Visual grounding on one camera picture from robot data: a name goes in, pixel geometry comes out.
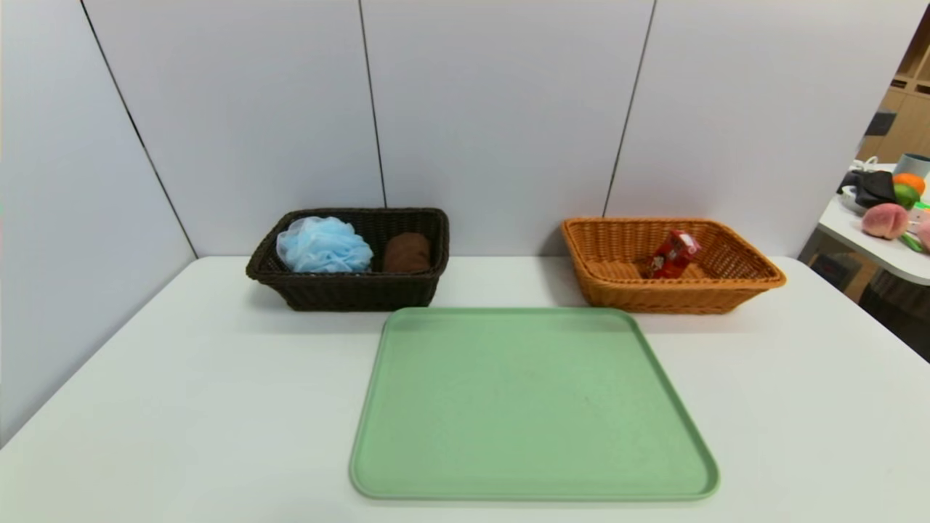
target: tray rim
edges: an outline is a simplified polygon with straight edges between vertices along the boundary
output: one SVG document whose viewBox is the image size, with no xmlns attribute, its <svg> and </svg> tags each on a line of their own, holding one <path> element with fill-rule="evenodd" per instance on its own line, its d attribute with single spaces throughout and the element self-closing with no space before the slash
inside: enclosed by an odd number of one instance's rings
<svg viewBox="0 0 930 523">
<path fill-rule="evenodd" d="M 416 494 L 385 494 L 378 492 L 376 489 L 371 489 L 365 485 L 362 481 L 359 472 L 358 472 L 358 450 L 359 445 L 362 441 L 363 434 L 365 433 L 365 427 L 367 426 L 367 414 L 368 409 L 371 405 L 372 396 L 375 393 L 379 363 L 381 361 L 382 355 L 384 354 L 384 345 L 385 340 L 387 339 L 388 327 L 393 323 L 399 320 L 406 315 L 418 315 L 418 314 L 441 314 L 448 312 L 457 312 L 464 314 L 480 314 L 487 312 L 495 313 L 523 313 L 523 314 L 559 314 L 565 312 L 586 312 L 586 314 L 601 314 L 601 315 L 611 315 L 615 316 L 618 319 L 622 320 L 628 326 L 630 326 L 631 331 L 635 334 L 638 342 L 643 347 L 646 358 L 649 360 L 649 364 L 652 366 L 653 371 L 656 373 L 660 383 L 663 388 L 666 390 L 666 394 L 669 397 L 669 400 L 673 404 L 675 410 L 678 413 L 678 416 L 682 419 L 684 429 L 694 441 L 695 446 L 697 447 L 697 453 L 700 455 L 701 460 L 704 462 L 707 469 L 707 478 L 708 483 L 705 487 L 694 493 L 686 494 L 635 494 L 635 495 L 604 495 L 604 494 L 593 494 L 593 495 L 577 495 L 577 494 L 566 494 L 566 495 L 513 495 L 513 494 L 448 494 L 448 495 L 430 495 L 422 496 Z M 707 443 L 704 441 L 703 436 L 698 430 L 697 425 L 694 423 L 694 420 L 691 418 L 691 415 L 688 413 L 687 409 L 682 402 L 681 397 L 678 395 L 678 392 L 675 390 L 671 380 L 669 379 L 668 374 L 666 374 L 665 369 L 662 367 L 661 362 L 658 361 L 655 351 L 652 350 L 652 346 L 646 341 L 645 336 L 639 328 L 639 324 L 636 323 L 636 320 L 629 314 L 620 311 L 618 309 L 613 309 L 609 307 L 405 307 L 391 313 L 388 316 L 388 319 L 384 322 L 384 326 L 381 328 L 381 337 L 378 344 L 378 352 L 375 355 L 375 361 L 372 364 L 371 376 L 368 379 L 368 387 L 365 391 L 365 403 L 362 406 L 362 412 L 359 415 L 359 421 L 355 429 L 355 439 L 352 442 L 352 454 L 349 459 L 349 479 L 352 482 L 352 486 L 362 495 L 375 499 L 375 500 L 389 500 L 389 501 L 425 501 L 425 502 L 440 502 L 440 501 L 502 501 L 502 502 L 688 502 L 688 501 L 697 501 L 710 497 L 717 489 L 720 488 L 720 468 L 717 465 L 716 460 L 713 458 L 711 449 L 707 446 Z"/>
</svg>

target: brown towel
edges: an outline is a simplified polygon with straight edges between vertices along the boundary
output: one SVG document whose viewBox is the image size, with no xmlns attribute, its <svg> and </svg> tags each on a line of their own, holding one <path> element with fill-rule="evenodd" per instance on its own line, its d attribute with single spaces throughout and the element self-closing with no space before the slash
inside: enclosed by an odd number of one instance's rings
<svg viewBox="0 0 930 523">
<path fill-rule="evenodd" d="M 420 233 L 403 233 L 384 249 L 385 273 L 415 273 L 430 268 L 430 240 Z"/>
</svg>

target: red packet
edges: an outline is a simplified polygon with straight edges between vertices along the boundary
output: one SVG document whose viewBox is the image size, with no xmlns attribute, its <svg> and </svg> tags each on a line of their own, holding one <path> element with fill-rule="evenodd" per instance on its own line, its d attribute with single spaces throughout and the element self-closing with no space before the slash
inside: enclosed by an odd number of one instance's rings
<svg viewBox="0 0 930 523">
<path fill-rule="evenodd" d="M 671 231 L 649 264 L 648 278 L 677 278 L 700 250 L 698 242 L 685 231 Z"/>
</svg>

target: light green plastic tray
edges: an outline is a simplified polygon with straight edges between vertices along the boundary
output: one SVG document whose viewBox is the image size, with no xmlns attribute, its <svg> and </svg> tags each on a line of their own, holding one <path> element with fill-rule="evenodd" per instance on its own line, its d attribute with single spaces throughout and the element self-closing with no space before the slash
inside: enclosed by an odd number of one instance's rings
<svg viewBox="0 0 930 523">
<path fill-rule="evenodd" d="M 423 500 L 693 500 L 719 480 L 633 319 L 580 308 L 391 315 L 350 474 Z"/>
</svg>

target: peach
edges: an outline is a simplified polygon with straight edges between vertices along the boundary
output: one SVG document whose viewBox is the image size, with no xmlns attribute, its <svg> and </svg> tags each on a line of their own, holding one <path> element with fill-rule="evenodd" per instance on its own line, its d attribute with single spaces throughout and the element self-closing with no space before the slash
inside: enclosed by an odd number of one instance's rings
<svg viewBox="0 0 930 523">
<path fill-rule="evenodd" d="M 862 217 L 862 232 L 893 240 L 908 230 L 908 211 L 898 204 L 879 204 Z"/>
</svg>

